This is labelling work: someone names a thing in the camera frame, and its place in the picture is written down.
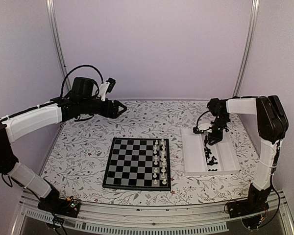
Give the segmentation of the white plastic divided tray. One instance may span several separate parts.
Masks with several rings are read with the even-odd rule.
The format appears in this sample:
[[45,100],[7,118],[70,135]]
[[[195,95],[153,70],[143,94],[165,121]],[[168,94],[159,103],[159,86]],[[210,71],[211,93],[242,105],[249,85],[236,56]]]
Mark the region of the white plastic divided tray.
[[191,129],[182,129],[181,135],[185,176],[228,175],[241,169],[228,133],[214,145],[208,144],[207,134],[196,135]]

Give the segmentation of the white chess pieces row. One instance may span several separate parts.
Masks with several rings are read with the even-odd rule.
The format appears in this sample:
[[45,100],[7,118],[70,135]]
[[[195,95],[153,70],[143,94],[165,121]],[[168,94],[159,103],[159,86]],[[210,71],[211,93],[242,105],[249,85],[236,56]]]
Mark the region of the white chess pieces row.
[[167,145],[164,139],[155,140],[153,146],[152,186],[166,187],[168,185]]

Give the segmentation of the aluminium frame post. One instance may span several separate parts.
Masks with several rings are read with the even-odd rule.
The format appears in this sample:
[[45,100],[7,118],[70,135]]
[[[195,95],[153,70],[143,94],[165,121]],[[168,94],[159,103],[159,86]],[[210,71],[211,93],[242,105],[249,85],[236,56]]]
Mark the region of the aluminium frame post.
[[57,54],[59,66],[63,77],[67,75],[67,66],[63,55],[63,50],[60,42],[60,35],[57,26],[56,13],[53,0],[46,0],[47,14],[51,28],[51,34]]
[[254,37],[255,28],[256,28],[256,24],[257,24],[259,4],[260,4],[259,0],[252,0],[251,1],[251,11],[250,11],[249,23],[248,23],[248,28],[247,28],[245,47],[244,47],[243,56],[242,56],[242,60],[240,63],[238,76],[236,79],[236,83],[234,86],[232,96],[238,96],[240,93],[240,90],[241,90],[241,86],[242,86],[243,79],[245,76],[245,71],[246,71],[247,64],[248,64],[249,54],[250,54],[250,51],[252,48],[253,37]]

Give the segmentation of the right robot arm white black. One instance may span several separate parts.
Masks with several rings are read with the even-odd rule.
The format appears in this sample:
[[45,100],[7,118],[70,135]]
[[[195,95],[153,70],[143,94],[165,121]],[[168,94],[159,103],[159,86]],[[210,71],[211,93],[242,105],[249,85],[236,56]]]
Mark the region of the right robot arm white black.
[[277,167],[280,147],[289,127],[280,99],[276,95],[212,98],[207,108],[215,117],[210,127],[211,133],[208,134],[209,145],[214,145],[223,139],[223,131],[230,122],[230,114],[257,117],[261,153],[256,174],[243,206],[247,213],[255,213],[273,189],[271,177]]

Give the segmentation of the left aluminium frame post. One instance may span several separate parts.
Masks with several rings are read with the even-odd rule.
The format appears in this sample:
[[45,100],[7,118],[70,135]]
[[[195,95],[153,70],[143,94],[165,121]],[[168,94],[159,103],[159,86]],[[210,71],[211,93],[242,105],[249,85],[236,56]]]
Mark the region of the left aluminium frame post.
[[56,13],[53,0],[46,0],[47,14],[51,28],[51,34],[57,54],[59,66],[63,77],[67,75],[67,66],[63,55],[63,50],[60,42],[60,35],[57,26]]

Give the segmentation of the black and grey chessboard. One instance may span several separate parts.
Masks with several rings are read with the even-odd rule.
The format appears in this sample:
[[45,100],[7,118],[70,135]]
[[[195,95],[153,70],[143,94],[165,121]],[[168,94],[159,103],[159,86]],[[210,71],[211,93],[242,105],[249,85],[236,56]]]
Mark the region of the black and grey chessboard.
[[152,186],[154,141],[160,139],[113,138],[102,187],[125,190],[170,191],[171,169],[169,139],[167,145],[168,185]]

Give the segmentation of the black chess pieces pile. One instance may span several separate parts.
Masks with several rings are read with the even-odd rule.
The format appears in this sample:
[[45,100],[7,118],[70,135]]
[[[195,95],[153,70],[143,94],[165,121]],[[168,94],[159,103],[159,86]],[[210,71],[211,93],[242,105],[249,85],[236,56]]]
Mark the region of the black chess pieces pile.
[[217,171],[217,168],[211,168],[213,165],[217,165],[217,159],[212,155],[211,149],[208,147],[208,136],[206,135],[204,138],[204,154],[206,159],[206,164],[208,167],[208,171]]

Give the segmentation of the floral patterned table mat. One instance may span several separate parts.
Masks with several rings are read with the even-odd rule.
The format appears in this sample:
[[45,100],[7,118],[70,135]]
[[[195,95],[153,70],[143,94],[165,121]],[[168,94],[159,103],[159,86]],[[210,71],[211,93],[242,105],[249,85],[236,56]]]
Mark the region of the floral patterned table mat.
[[[125,101],[117,119],[95,116],[85,122],[67,121],[42,172],[63,197],[134,206],[214,203],[244,198],[257,168],[258,155],[238,115],[231,115],[229,135],[240,171],[223,176],[185,176],[181,130],[196,120],[212,121],[204,101]],[[167,138],[170,147],[171,190],[133,191],[103,188],[114,137]]]

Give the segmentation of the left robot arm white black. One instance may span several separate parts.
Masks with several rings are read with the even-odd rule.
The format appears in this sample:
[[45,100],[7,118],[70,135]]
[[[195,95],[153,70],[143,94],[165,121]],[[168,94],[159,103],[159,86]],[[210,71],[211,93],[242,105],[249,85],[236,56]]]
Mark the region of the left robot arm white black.
[[35,132],[42,132],[48,126],[71,119],[79,121],[81,115],[115,119],[127,110],[119,101],[111,101],[106,97],[113,90],[115,79],[108,78],[93,92],[96,84],[93,79],[77,77],[67,94],[17,114],[0,117],[0,174],[32,191],[52,212],[60,212],[63,208],[59,191],[21,163],[11,145],[19,139],[32,137]]

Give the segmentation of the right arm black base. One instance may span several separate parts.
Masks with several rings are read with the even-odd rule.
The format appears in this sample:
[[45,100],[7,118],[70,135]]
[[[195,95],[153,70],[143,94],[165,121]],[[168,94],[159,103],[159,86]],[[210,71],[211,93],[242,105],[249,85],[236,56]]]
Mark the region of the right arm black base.
[[224,205],[224,212],[229,214],[230,218],[244,217],[242,224],[249,230],[255,230],[264,225],[265,219],[268,217],[268,202],[250,202],[245,200],[229,200]]

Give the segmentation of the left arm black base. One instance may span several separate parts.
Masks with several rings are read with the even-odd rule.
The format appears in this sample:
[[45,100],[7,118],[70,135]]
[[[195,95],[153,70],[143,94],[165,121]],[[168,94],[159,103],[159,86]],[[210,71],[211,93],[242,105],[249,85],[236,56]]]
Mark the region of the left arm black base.
[[81,200],[73,196],[63,199],[58,196],[40,198],[38,209],[53,214],[77,218],[81,206]]

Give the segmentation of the front aluminium rail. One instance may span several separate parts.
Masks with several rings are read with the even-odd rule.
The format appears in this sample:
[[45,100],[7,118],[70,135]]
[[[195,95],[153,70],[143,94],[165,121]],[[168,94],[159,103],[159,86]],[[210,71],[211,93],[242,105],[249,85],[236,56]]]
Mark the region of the front aluminium rail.
[[262,227],[251,229],[256,214],[232,218],[224,202],[186,206],[122,206],[83,202],[77,218],[63,224],[24,193],[17,207],[14,235],[294,235],[294,220],[283,192],[268,198]]

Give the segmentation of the right aluminium frame post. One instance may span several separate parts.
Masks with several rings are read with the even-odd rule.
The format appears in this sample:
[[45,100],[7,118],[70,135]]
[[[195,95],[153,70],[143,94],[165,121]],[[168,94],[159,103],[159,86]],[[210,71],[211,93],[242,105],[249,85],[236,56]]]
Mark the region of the right aluminium frame post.
[[241,86],[242,86],[243,79],[245,76],[245,71],[246,71],[247,64],[248,64],[249,54],[250,54],[250,51],[252,48],[253,37],[254,37],[255,28],[256,28],[256,24],[257,24],[259,4],[260,4],[259,0],[252,0],[251,1],[251,11],[250,11],[249,23],[248,23],[248,28],[247,28],[245,47],[244,47],[243,56],[242,56],[242,60],[240,63],[238,76],[236,79],[236,83],[234,86],[232,96],[238,96],[240,93],[240,90],[241,90]]

